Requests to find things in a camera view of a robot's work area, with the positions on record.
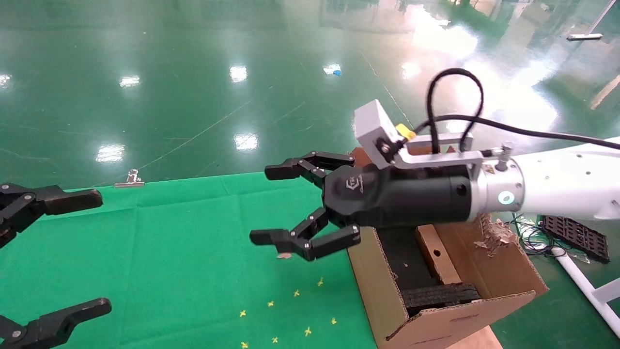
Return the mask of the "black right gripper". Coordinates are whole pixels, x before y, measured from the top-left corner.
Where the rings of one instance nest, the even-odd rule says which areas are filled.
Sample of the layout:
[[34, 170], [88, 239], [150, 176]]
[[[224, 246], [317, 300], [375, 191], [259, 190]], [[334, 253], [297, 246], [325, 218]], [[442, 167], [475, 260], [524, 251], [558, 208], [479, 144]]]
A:
[[[265, 176], [270, 181], [303, 177], [323, 189], [325, 208], [318, 208], [290, 231], [251, 230], [250, 241], [257, 246], [273, 245], [279, 254], [297, 254], [314, 261], [358, 245], [360, 226], [463, 222], [471, 214], [471, 181], [463, 165], [401, 170], [351, 167], [354, 162], [348, 154], [310, 152], [267, 165]], [[317, 237], [329, 223], [339, 229]]]

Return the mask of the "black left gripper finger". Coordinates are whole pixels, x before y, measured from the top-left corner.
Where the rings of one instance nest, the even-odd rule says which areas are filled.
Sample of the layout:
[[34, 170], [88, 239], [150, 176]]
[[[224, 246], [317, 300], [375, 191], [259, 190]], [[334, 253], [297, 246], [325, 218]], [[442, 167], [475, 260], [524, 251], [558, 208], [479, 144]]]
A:
[[27, 325], [0, 317], [2, 349], [52, 349], [68, 342], [80, 323], [107, 315], [111, 302], [98, 298], [40, 316]]
[[99, 190], [65, 192], [57, 185], [26, 188], [2, 183], [0, 188], [0, 247], [6, 247], [42, 216], [58, 216], [103, 205]]

